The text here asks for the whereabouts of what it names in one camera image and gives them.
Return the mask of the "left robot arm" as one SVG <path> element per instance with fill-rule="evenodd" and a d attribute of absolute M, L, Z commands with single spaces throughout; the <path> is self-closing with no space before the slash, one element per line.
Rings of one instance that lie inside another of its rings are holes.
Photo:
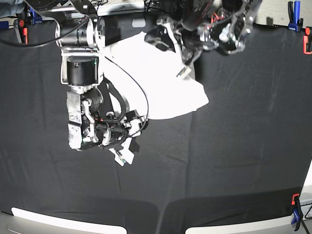
<path fill-rule="evenodd" d="M 225 55 L 242 52 L 246 37 L 262 4 L 260 0 L 223 0 L 212 12 L 212 0 L 177 0 L 170 12 L 163 12 L 157 27 L 144 40 L 161 51 L 172 51 L 181 62 L 177 77 L 184 79 L 203 51 L 218 50 Z"/>

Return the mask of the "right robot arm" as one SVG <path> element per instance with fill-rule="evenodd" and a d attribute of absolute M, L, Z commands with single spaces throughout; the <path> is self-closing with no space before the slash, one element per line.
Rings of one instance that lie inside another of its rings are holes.
<path fill-rule="evenodd" d="M 88 0 L 72 0 L 81 14 L 68 16 L 56 0 L 29 0 L 41 16 L 56 21 L 55 40 L 61 50 L 60 81 L 67 92 L 68 143 L 71 149 L 108 150 L 123 166 L 132 164 L 132 139 L 141 134 L 147 118 L 129 110 L 128 103 L 101 69 L 105 48 L 105 20 Z"/>

